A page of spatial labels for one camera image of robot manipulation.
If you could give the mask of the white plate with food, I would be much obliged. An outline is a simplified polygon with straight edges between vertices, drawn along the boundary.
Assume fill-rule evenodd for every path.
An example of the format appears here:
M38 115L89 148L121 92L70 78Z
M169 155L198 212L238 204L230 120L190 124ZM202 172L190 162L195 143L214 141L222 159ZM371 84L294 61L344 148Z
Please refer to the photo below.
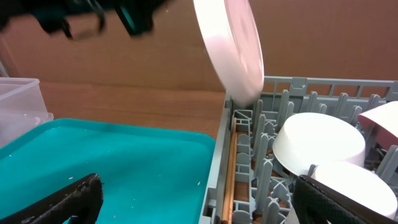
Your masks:
M239 106L253 103L264 86L264 62L248 0L194 0L202 39L215 72Z

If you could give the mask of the white bowl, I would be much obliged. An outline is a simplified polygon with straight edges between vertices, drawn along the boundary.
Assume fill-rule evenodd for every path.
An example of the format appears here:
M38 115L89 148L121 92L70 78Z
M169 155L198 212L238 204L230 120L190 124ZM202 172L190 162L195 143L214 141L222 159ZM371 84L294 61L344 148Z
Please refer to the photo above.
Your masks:
M306 175L311 165L345 161L362 167L363 135L349 123L320 113L298 113L281 127L272 145L278 162L290 173Z

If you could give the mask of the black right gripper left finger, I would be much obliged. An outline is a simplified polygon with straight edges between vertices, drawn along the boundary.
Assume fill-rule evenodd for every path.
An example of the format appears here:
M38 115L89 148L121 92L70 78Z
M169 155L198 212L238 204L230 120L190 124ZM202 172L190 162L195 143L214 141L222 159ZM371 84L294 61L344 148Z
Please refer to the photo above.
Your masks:
M95 223L102 205L103 183L92 173L2 218L1 224Z

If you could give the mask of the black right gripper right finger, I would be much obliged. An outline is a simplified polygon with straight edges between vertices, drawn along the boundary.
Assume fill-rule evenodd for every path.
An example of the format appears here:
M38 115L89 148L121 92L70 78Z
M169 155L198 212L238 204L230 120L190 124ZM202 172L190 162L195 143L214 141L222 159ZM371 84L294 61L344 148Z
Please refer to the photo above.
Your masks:
M294 183L293 207L303 224L397 224L307 175Z

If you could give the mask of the teal plastic tray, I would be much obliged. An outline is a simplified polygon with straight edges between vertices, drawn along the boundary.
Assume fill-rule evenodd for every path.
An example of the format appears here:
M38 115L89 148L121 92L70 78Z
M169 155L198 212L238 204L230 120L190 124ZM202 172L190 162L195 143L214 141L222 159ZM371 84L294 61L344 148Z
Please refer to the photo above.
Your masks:
M214 148L202 133L56 119L1 149L1 216L95 173L98 223L197 223Z

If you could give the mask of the grey dishwasher rack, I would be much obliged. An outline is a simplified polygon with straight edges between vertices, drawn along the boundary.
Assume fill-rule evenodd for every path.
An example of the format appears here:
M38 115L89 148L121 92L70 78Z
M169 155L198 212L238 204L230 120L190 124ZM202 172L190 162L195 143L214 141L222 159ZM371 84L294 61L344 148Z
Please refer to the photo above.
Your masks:
M390 168L395 152L387 152L376 129L364 130L358 116L397 100L395 80L265 77L265 82L289 87L265 92L253 104L240 108L226 94L211 162L200 224L221 222L230 149L237 152L235 179L248 185L248 200L233 202L235 223L252 223L256 215L285 221L290 210L294 176L273 155L274 142L287 119L295 114L327 114L350 124L364 136L369 154L365 166L381 174L397 190L397 171Z

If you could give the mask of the clear plastic bin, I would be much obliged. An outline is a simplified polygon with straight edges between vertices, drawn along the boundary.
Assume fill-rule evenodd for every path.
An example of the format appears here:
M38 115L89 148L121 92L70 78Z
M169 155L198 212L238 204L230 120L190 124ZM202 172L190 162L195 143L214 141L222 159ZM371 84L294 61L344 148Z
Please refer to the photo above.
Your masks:
M36 78L1 78L1 147L53 120Z

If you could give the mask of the pink bowl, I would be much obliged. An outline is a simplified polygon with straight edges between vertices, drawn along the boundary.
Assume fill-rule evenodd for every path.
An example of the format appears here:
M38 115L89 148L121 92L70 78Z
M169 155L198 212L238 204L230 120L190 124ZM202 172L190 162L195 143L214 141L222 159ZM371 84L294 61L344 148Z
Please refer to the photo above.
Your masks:
M377 130L376 140L383 149L397 145L397 101L365 111L358 115L358 120L365 133L371 128Z

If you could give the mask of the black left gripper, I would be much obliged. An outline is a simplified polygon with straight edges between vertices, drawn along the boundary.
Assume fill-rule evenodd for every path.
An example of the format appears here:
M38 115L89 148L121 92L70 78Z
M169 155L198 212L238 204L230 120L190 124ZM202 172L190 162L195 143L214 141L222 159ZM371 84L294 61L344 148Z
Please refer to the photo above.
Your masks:
M130 36L150 33L154 29L153 13L168 0L1 0L1 31L11 18L32 15L48 34L62 31L66 38L72 35L68 16L93 13L98 18L94 30L84 31L80 37L100 34L106 27L105 12L114 10Z

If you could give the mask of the wooden chopstick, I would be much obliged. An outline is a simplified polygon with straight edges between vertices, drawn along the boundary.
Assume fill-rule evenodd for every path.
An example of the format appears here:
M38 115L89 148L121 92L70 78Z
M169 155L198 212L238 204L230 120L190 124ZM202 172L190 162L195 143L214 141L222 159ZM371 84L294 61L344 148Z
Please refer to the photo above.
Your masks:
M233 154L233 172L231 174L231 190L229 195L229 209L228 209L228 224L233 223L233 200L234 200L234 188L235 188L235 177L236 177L236 158L237 158L237 143L234 144Z
M221 213L221 223L227 224L228 221L228 209L229 209L229 195L231 190L231 174L233 170L233 154L234 154L234 144L236 143L236 118L233 119L233 129L231 132L231 140L229 144L229 157L228 157L228 170L226 177L226 187L224 191L224 200L223 200L223 210Z

